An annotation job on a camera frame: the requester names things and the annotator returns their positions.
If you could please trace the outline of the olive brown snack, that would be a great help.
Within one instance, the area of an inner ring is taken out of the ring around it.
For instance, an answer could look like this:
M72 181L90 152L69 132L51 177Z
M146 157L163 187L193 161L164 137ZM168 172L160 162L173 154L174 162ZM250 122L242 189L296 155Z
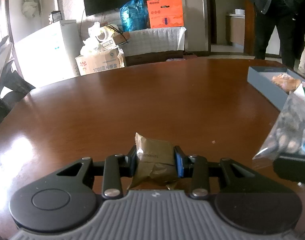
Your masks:
M174 146L171 142L135 134L137 167L129 189L151 181L168 186L178 180Z

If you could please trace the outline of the yellow nut snack bag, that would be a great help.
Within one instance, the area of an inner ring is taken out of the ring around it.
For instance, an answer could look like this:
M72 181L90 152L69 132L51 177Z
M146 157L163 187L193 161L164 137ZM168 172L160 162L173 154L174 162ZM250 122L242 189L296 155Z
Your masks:
M288 94L294 92L301 84L300 79L295 79L287 73L273 76L271 81Z

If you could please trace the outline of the grey shallow box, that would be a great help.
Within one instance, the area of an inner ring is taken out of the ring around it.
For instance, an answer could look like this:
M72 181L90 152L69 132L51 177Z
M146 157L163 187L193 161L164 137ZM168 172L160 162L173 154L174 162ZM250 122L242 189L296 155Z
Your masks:
M288 74L295 79L305 81L305 78L288 69L287 67L263 67L253 66L248 69L247 81L258 90L268 101L270 101L279 111L282 110L288 93L272 82L274 76Z

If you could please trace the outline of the brown cardboard box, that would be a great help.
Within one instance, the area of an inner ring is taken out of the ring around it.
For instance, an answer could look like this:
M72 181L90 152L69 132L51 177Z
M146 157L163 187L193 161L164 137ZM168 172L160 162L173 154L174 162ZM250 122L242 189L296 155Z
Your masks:
M81 75L93 74L126 66L124 52L116 47L75 58Z

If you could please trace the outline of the white cloth covered cabinet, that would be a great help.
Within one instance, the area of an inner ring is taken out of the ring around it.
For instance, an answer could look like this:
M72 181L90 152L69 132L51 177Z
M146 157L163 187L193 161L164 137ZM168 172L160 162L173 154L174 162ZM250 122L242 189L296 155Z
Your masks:
M125 56L185 50L185 27L143 29L129 32L128 42L121 45Z

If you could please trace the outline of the white chest freezer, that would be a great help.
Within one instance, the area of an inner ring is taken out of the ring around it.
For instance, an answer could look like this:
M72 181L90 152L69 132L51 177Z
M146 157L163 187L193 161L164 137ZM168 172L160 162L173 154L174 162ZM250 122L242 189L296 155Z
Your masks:
M36 88L80 76L81 40L75 20L61 20L15 43L25 81Z

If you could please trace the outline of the small box with tape rolls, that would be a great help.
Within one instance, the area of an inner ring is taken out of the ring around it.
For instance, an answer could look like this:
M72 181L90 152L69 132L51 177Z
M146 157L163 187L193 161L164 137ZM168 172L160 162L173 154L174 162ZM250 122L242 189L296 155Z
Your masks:
M129 32L122 31L117 25L101 26L99 22L95 22L88 28L88 35L89 37L83 41L84 45L80 50L81 56L117 48L128 43L130 39Z

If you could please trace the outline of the blue plastic bag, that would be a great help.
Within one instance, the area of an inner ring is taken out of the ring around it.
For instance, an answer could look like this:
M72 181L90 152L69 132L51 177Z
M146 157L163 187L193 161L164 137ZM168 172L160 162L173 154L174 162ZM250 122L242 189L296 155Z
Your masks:
M123 31L136 31L147 28L148 8L144 0L131 0L120 8Z

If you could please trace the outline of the orange cardboard box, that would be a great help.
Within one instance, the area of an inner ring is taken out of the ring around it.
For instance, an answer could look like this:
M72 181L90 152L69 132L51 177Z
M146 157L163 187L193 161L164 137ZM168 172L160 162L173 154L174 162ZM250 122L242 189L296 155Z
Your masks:
M151 28L184 26L182 0L148 0L147 7Z

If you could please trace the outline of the person in white hoodie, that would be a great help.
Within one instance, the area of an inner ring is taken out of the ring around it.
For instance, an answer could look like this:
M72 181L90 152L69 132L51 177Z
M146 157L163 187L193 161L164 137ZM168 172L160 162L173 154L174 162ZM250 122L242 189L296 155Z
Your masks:
M250 0L256 9L255 19L255 58L264 60L274 29L280 39L282 63L289 68L295 64L293 53L293 19L303 0Z

